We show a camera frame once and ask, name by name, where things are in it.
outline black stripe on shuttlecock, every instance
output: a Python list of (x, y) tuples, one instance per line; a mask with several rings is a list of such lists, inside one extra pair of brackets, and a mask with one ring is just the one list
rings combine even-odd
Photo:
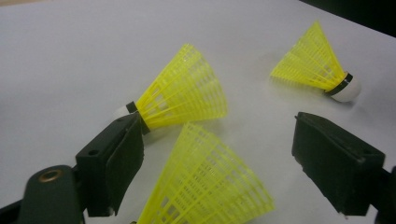
[[(139, 111), (137, 110), (136, 105), (134, 104), (134, 102), (129, 103), (128, 105), (126, 105), (126, 109), (128, 110), (128, 112), (130, 114), (137, 112), (139, 113)], [(146, 124), (146, 122), (143, 120), (142, 117), (140, 117), (141, 121), (142, 121), (142, 134), (146, 134), (149, 133), (149, 126)]]
[(342, 80), (341, 83), (338, 84), (338, 86), (336, 86), (334, 89), (332, 89), (330, 91), (326, 91), (326, 94), (328, 94), (330, 96), (337, 94), (338, 92), (343, 90), (347, 85), (349, 85), (349, 83), (352, 81), (352, 79), (353, 79), (353, 76), (350, 75), (349, 73), (347, 73), (344, 80)]

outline white rounded tip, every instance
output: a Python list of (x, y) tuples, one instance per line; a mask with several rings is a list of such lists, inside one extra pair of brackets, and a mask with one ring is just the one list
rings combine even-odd
[(116, 110), (116, 112), (114, 112), (114, 114), (113, 114), (113, 119), (119, 119), (119, 118), (122, 118), (122, 117), (124, 117), (124, 116), (129, 115), (129, 114), (130, 114), (130, 113), (129, 113), (128, 109), (127, 109), (126, 106), (124, 105), (124, 106), (118, 108), (118, 109)]
[(349, 84), (332, 95), (332, 98), (338, 102), (349, 102), (358, 97), (359, 93), (361, 93), (361, 83), (356, 77), (353, 77)]

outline yellow netting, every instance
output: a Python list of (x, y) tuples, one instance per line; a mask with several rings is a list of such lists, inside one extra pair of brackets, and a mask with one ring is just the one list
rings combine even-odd
[(271, 76), (330, 91), (346, 75), (316, 21), (277, 64)]
[(136, 107), (150, 129), (227, 114), (218, 79), (202, 54), (184, 45), (166, 65)]
[(213, 133), (187, 123), (137, 223), (240, 224), (273, 209), (241, 159)]

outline white table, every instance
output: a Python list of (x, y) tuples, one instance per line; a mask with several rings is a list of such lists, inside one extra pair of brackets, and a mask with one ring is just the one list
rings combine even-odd
[[(341, 64), (362, 83), (338, 104), (319, 91), (274, 83), (281, 57), (319, 20)], [(291, 156), (299, 111), (339, 124), (396, 165), (396, 39), (299, 1), (45, 1), (0, 7), (0, 207), (28, 178), (74, 156), (137, 100), (184, 43), (212, 65), (228, 99), (225, 119), (200, 122), (264, 182), (276, 210), (251, 223), (374, 223), (339, 215)], [(137, 220), (181, 126), (145, 136), (144, 164), (116, 217)]]

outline yellow shuttlecock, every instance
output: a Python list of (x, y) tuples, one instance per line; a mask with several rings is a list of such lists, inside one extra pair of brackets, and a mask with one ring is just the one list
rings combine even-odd
[(344, 72), (318, 21), (300, 37), (271, 76), (323, 89), (339, 102), (351, 101), (361, 92), (360, 82)]
[(227, 114), (218, 79), (203, 55), (184, 45), (134, 104), (118, 109), (116, 118), (139, 111), (149, 129)]
[(187, 123), (137, 223), (239, 224), (273, 209), (241, 159), (213, 133)]

